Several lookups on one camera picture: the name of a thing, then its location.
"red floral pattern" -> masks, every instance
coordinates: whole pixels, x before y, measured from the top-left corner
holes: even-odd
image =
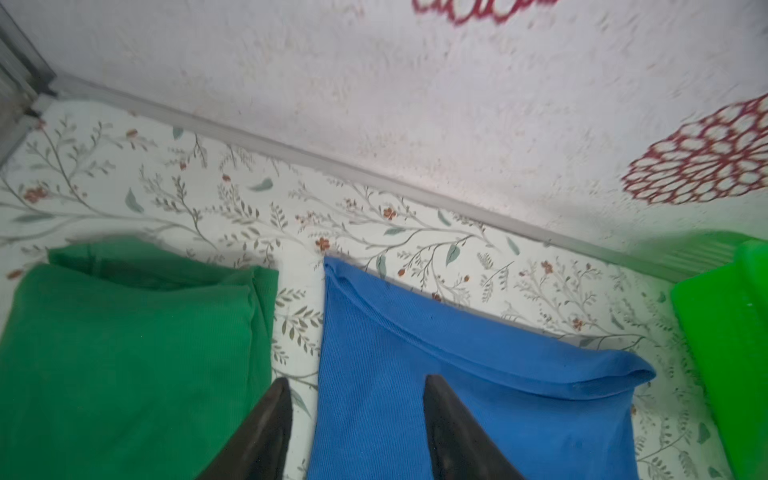
[[[320,237],[315,242],[315,245],[317,245],[320,248],[321,252],[324,252],[324,251],[328,250],[331,247],[331,242],[327,238]]]
[[[19,278],[24,273],[24,270],[13,270],[11,272],[8,272],[5,274],[5,278],[8,280],[13,280]]]
[[[622,181],[649,204],[708,202],[768,187],[768,94],[683,125],[632,162]]]
[[[45,187],[28,188],[27,191],[24,192],[24,200],[28,201],[30,204],[36,204],[39,200],[42,200],[47,196],[48,191]]]
[[[470,18],[493,18],[498,25],[515,13],[531,5],[554,5],[559,0],[412,0],[417,13],[431,10],[445,14],[454,25],[461,25]]]

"small orange flower print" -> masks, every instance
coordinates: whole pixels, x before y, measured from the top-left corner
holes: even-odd
[[[320,247],[320,251],[321,251],[321,252],[324,252],[324,251],[328,250],[328,249],[331,247],[331,242],[330,242],[330,240],[328,240],[328,239],[327,239],[327,238],[325,238],[325,237],[320,237],[320,238],[319,238],[319,239],[317,239],[317,241],[315,242],[315,245],[317,245],[318,247]]]
[[[22,275],[22,273],[24,273],[24,270],[16,269],[16,270],[13,270],[12,272],[8,272],[8,274],[5,275],[5,278],[7,278],[8,280],[13,280],[13,279],[19,278]]]
[[[30,204],[36,204],[39,200],[42,200],[47,196],[48,191],[45,187],[28,188],[27,191],[24,192],[24,199]]]

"textured wall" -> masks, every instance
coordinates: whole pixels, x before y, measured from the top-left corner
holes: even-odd
[[[768,237],[768,2],[2,2],[60,70],[559,233]]]

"leaf pattern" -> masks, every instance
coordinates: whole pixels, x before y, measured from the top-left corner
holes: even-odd
[[[48,248],[99,232],[135,233],[200,262],[277,268],[273,373],[307,414],[294,416],[289,475],[306,473],[323,256],[333,255],[434,301],[643,356],[658,377],[634,396],[640,477],[730,477],[665,301],[669,283],[106,105],[57,101],[45,122],[0,170],[6,298]]]

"metal frame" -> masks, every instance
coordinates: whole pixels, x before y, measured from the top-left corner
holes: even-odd
[[[16,92],[3,95],[0,112],[0,166],[8,159],[26,134],[35,126],[48,101],[38,102],[41,93],[50,93],[48,85],[55,73],[29,39],[0,5],[0,76],[15,86]]]

